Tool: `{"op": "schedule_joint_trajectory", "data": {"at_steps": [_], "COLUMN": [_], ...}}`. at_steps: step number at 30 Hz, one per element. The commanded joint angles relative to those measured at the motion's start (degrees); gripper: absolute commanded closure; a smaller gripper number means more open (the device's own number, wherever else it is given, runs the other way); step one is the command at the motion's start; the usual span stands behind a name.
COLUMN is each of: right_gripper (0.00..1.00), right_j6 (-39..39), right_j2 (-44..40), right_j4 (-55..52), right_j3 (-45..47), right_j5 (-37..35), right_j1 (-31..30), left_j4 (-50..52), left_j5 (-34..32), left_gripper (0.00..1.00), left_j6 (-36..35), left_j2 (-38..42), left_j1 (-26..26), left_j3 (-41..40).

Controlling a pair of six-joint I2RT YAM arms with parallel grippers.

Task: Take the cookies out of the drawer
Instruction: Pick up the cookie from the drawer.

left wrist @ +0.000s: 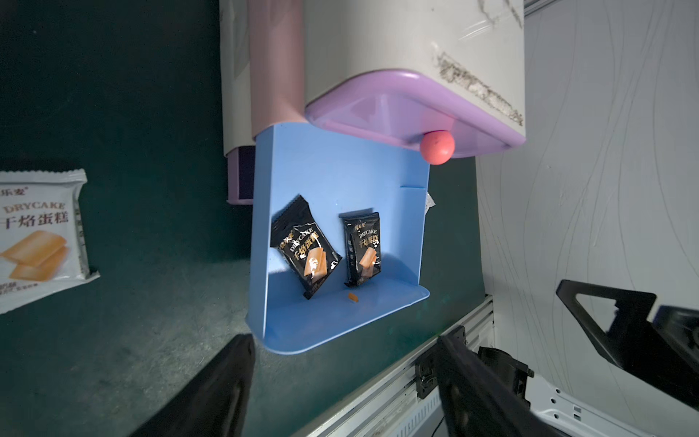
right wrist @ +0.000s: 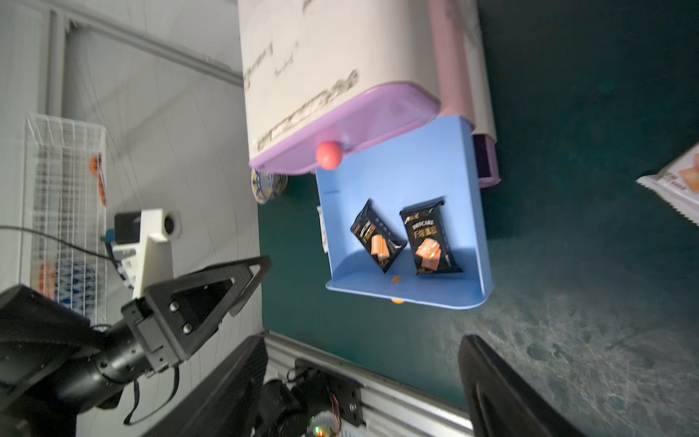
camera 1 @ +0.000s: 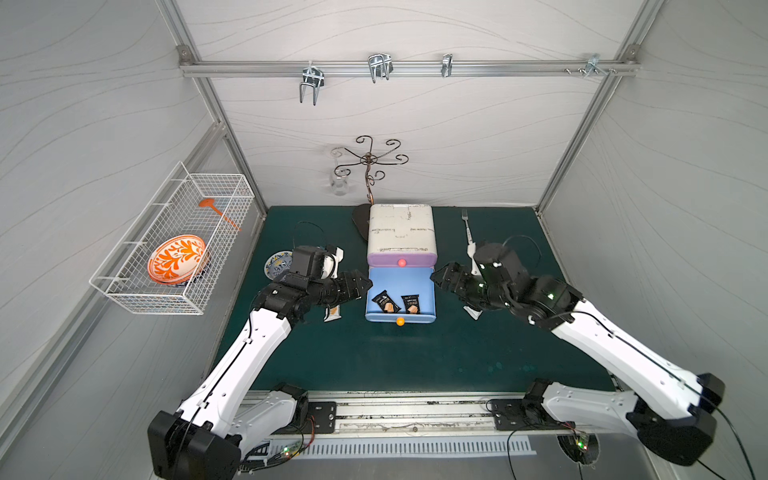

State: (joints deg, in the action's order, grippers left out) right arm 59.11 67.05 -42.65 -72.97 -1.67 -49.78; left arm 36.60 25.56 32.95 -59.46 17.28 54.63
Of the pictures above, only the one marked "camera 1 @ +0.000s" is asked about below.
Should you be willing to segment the white cookie packet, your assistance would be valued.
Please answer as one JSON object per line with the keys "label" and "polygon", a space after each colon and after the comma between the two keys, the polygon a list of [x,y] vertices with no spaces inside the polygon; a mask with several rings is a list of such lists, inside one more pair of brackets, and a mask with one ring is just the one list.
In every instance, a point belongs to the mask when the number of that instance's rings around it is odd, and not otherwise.
{"label": "white cookie packet", "polygon": [[332,322],[332,321],[335,321],[335,320],[339,320],[341,317],[342,317],[342,315],[341,315],[341,307],[339,305],[333,306],[333,307],[328,307],[326,309],[326,314],[325,314],[325,317],[324,317],[324,322],[327,323],[327,322]]}
{"label": "white cookie packet", "polygon": [[463,309],[467,312],[467,314],[474,320],[477,321],[480,316],[482,315],[482,311],[478,311],[473,309],[472,307],[465,305]]}

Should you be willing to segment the purple top drawer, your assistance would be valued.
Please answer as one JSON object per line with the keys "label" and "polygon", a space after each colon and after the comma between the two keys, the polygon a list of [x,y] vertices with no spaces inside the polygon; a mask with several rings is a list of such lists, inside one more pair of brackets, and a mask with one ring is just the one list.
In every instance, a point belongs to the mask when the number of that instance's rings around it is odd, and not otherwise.
{"label": "purple top drawer", "polygon": [[367,255],[373,268],[432,268],[437,263],[434,252],[374,252]]}

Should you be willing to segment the blue drawer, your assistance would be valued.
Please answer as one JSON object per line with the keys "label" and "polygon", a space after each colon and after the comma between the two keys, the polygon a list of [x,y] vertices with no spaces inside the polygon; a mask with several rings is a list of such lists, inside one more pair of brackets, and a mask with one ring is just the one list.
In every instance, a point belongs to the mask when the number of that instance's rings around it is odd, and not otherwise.
{"label": "blue drawer", "polygon": [[[409,324],[431,324],[436,320],[435,286],[430,280],[434,268],[369,268],[369,278],[373,282],[368,291],[365,318],[374,323],[394,323],[398,326]],[[386,290],[400,306],[401,311],[394,314],[382,313],[372,301],[373,297]],[[404,310],[403,295],[418,294],[421,313],[408,314]]]}

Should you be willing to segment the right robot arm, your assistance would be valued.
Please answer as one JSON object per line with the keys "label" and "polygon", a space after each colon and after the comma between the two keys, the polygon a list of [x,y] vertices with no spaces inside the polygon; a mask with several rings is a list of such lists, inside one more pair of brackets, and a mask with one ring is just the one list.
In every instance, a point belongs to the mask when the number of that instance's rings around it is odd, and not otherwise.
{"label": "right robot arm", "polygon": [[696,375],[664,359],[573,286],[550,275],[530,274],[506,245],[482,242],[470,265],[451,262],[431,279],[474,312],[506,310],[551,333],[627,387],[608,392],[538,379],[520,404],[530,421],[624,433],[680,466],[695,464],[712,445],[717,430],[713,414],[725,391],[721,379],[711,373]]}

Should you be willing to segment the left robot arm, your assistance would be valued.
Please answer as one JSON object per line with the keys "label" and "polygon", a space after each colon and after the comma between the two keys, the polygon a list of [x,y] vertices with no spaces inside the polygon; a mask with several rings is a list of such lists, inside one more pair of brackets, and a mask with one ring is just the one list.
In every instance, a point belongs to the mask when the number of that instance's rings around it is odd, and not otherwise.
{"label": "left robot arm", "polygon": [[236,341],[202,385],[173,412],[160,411],[147,430],[155,476],[232,479],[246,454],[296,418],[301,390],[282,386],[237,415],[277,347],[315,306],[336,307],[366,295],[373,283],[353,270],[315,279],[284,273],[264,287]]}

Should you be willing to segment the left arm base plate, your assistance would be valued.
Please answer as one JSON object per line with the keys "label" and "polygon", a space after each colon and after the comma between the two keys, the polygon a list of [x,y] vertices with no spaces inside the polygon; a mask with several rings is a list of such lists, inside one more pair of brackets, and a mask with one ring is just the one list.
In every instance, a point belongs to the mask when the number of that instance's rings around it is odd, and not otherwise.
{"label": "left arm base plate", "polygon": [[300,411],[301,431],[304,434],[332,434],[336,430],[338,404],[334,401],[309,401]]}

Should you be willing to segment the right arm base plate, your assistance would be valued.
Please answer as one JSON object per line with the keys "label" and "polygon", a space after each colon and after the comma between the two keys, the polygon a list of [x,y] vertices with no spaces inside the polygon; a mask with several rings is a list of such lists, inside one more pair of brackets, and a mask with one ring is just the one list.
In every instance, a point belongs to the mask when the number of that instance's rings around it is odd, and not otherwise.
{"label": "right arm base plate", "polygon": [[572,423],[555,420],[540,404],[525,399],[490,399],[485,409],[499,431],[574,430]]}

